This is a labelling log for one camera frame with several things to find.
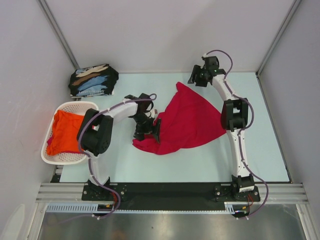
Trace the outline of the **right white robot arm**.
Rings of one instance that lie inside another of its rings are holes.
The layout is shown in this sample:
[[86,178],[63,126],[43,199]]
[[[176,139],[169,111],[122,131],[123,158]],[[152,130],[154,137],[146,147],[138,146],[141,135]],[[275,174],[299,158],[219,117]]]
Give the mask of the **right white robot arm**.
[[245,129],[248,123],[249,104],[246,98],[239,97],[229,85],[227,72],[220,68],[217,56],[202,56],[203,66],[194,65],[188,80],[189,84],[207,87],[211,84],[223,100],[220,123],[230,141],[232,159],[235,161],[228,190],[220,186],[215,190],[216,200],[245,202],[255,194],[253,174],[248,170],[245,146]]

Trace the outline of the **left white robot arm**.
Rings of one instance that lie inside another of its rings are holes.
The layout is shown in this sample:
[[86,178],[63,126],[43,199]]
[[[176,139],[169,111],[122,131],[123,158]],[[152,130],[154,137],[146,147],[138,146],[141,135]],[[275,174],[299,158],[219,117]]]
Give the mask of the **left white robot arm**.
[[88,109],[80,125],[76,136],[79,152],[88,158],[89,182],[94,184],[93,194],[100,200],[105,200],[114,193],[108,185],[109,177],[100,181],[94,172],[93,157],[105,153],[111,144],[113,126],[124,119],[135,121],[133,137],[137,141],[143,141],[147,135],[153,137],[156,143],[160,143],[161,119],[157,119],[157,111],[154,108],[154,100],[157,95],[142,93],[136,97],[131,94],[105,110]]

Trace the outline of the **red t shirt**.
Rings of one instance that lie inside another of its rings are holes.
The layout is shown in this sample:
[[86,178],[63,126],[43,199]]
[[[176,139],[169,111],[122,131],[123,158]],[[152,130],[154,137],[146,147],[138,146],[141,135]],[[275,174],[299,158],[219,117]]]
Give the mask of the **red t shirt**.
[[159,142],[146,134],[144,140],[132,140],[135,148],[167,155],[205,145],[226,133],[221,125],[221,113],[210,102],[181,82],[176,84],[176,89],[164,112],[157,116],[161,120]]

